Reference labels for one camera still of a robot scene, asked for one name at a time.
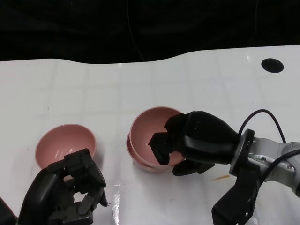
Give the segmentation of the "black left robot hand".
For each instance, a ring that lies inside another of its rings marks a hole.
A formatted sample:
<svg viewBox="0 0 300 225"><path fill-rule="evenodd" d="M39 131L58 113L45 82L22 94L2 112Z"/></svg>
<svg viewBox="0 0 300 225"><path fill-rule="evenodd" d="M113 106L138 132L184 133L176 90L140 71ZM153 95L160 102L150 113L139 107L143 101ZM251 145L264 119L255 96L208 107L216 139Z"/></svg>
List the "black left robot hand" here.
<svg viewBox="0 0 300 225"><path fill-rule="evenodd" d="M42 169L22 203L19 225L91 225L93 211L109 205L105 179L88 149Z"/></svg>

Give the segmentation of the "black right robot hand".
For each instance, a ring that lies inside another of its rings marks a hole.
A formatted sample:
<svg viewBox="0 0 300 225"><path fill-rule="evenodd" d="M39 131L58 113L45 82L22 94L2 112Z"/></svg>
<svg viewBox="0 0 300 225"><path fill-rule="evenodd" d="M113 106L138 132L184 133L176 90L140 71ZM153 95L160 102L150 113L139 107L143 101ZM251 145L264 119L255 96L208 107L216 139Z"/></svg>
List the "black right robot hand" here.
<svg viewBox="0 0 300 225"><path fill-rule="evenodd" d="M239 136L220 118L204 111L180 113L164 125L166 132L154 133L148 145L161 165L170 155L180 153L184 160L173 167L175 176L202 174L215 164L232 162Z"/></svg>

